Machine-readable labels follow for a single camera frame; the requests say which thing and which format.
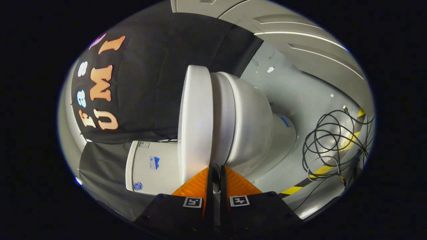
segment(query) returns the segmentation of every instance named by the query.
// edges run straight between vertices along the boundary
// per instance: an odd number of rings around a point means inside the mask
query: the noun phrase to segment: blue sticker
[[[284,118],[281,117],[280,119],[282,119],[282,121],[285,123],[286,127],[289,127],[288,122]]]
[[[157,170],[159,168],[160,158],[150,157],[150,169]]]
[[[136,191],[141,190],[141,189],[142,189],[142,184],[141,184],[140,182],[136,182],[136,183],[134,184],[134,189],[135,189]]]
[[[77,92],[77,102],[80,106],[86,107],[85,91],[81,90]]]

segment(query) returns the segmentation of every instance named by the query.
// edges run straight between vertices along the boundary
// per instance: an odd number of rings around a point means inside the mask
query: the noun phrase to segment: floor
[[[297,132],[297,140],[293,149],[281,162],[261,177],[249,179],[263,192],[275,191],[279,193],[307,178],[307,172],[304,171],[301,163],[302,146],[306,135],[314,129],[323,114],[342,109],[345,105],[350,115],[356,117],[360,109],[351,98],[339,89],[298,70],[286,56],[266,42],[256,52],[241,79],[258,87],[272,103],[272,111],[289,117]],[[345,123],[346,127],[352,128],[349,118],[345,115],[342,114],[341,119],[338,120],[341,124]],[[374,132],[373,124],[369,139],[372,138]],[[365,136],[366,125],[362,128],[359,138]],[[348,160],[357,152],[357,149],[357,146],[353,145],[342,161]],[[321,161],[316,161],[311,169],[316,170],[320,166],[322,166]],[[342,174],[346,179],[349,179],[350,173],[344,171]],[[291,209],[294,209],[318,184],[318,182],[313,182],[293,195],[284,198],[284,201]],[[305,219],[331,199],[342,194],[343,191],[344,186],[340,179],[331,177],[322,183],[295,213],[300,218]]]

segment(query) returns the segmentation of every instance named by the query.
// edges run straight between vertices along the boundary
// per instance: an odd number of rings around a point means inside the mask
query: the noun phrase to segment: black fabric
[[[134,221],[155,198],[126,189],[125,170],[131,143],[88,142],[79,165],[82,186],[97,201]]]
[[[119,49],[98,55],[105,41],[123,35]],[[85,138],[102,143],[176,138],[188,65],[240,76],[261,43],[251,32],[231,23],[203,15],[172,13],[169,1],[145,9],[108,30],[79,58],[71,94],[79,128]],[[86,73],[78,76],[79,66],[85,61]],[[111,100],[92,101],[89,91],[95,82],[90,79],[91,69],[109,65]],[[81,90],[85,92],[85,107],[77,101]],[[110,120],[97,119],[94,109],[113,114],[118,128],[102,130],[98,120]],[[79,110],[93,119],[95,128],[83,125]]]

